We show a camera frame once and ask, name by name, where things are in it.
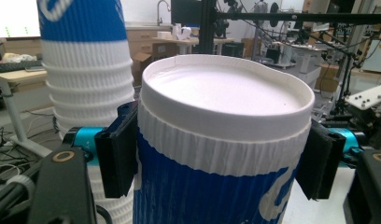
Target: metal frame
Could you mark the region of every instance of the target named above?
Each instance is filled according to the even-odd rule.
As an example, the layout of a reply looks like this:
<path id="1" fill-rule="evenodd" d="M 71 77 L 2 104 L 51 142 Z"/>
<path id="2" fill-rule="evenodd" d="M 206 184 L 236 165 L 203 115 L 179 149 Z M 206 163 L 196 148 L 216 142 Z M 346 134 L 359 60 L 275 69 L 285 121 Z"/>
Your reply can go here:
<path id="1" fill-rule="evenodd" d="M 216 10 L 217 0 L 202 0 L 200 52 L 213 53 L 214 23 L 216 20 L 260 21 L 318 21 L 351 24 L 381 23 L 381 14 L 307 14 L 307 13 L 223 13 Z"/>

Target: white device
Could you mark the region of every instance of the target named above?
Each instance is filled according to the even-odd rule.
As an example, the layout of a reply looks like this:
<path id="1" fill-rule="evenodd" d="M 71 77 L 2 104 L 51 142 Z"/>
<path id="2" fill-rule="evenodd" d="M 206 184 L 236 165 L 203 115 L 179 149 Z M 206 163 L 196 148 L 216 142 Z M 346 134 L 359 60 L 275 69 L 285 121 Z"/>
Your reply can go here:
<path id="1" fill-rule="evenodd" d="M 345 98 L 345 101 L 360 110 L 366 110 L 381 103 L 381 85 Z"/>

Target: desk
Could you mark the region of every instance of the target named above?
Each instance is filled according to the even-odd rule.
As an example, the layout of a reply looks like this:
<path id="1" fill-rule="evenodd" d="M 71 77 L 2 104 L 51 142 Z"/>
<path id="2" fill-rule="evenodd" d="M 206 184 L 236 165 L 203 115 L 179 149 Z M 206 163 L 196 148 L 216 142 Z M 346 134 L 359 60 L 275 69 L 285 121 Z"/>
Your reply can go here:
<path id="1" fill-rule="evenodd" d="M 188 47 L 192 45 L 198 45 L 199 39 L 198 38 L 192 38 L 192 39 L 186 39 L 186 40 L 177 40 L 177 39 L 163 39 L 159 37 L 153 37 L 152 39 L 159 40 L 162 42 L 167 43 L 176 43 L 179 46 L 179 54 L 187 54 Z M 217 45 L 217 54 L 222 54 L 222 46 L 225 43 L 231 43 L 233 42 L 233 38 L 226 38 L 226 39 L 214 39 L 214 44 Z"/>
<path id="2" fill-rule="evenodd" d="M 24 70 L 10 72 L 10 73 L 0 73 L 0 87 L 2 91 L 2 96 L 4 98 L 5 105 L 7 106 L 7 112 L 10 115 L 10 120 L 12 121 L 15 134 L 10 137 L 10 140 L 15 142 L 16 144 L 34 152 L 36 155 L 45 157 L 51 153 L 50 149 L 40 146 L 39 144 L 31 141 L 27 138 L 24 127 L 21 123 L 21 118 L 19 114 L 19 110 L 16 107 L 14 94 L 11 92 L 9 87 L 9 82 L 23 82 L 32 79 L 38 79 L 46 77 L 46 71 L 38 71 L 38 72 L 26 72 Z M 38 95 L 41 95 L 41 92 L 30 91 L 30 97 L 33 97 L 30 102 L 30 106 L 34 104 L 40 105 L 40 101 L 37 100 Z M 45 87 L 45 93 L 49 94 L 48 89 Z"/>

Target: stacked paper cup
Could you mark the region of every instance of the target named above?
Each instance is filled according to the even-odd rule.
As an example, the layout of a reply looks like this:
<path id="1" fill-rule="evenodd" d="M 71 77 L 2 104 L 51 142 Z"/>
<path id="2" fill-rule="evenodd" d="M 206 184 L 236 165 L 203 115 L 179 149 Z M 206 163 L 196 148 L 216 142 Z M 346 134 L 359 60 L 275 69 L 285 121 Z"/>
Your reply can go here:
<path id="1" fill-rule="evenodd" d="M 63 138 L 76 126 L 106 127 L 134 99 L 132 60 L 120 1 L 38 0 L 43 64 Z M 133 198 L 104 197 L 98 166 L 90 168 L 96 203 L 116 223 L 132 223 Z"/>

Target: keyboard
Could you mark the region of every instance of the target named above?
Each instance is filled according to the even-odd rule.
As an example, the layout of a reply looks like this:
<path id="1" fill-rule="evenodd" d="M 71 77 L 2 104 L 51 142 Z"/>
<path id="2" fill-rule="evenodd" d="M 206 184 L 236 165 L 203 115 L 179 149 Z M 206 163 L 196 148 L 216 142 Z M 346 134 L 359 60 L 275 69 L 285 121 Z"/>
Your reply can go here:
<path id="1" fill-rule="evenodd" d="M 42 66 L 42 61 L 22 61 L 20 63 L 0 63 L 0 73 L 24 70 L 26 67 Z"/>

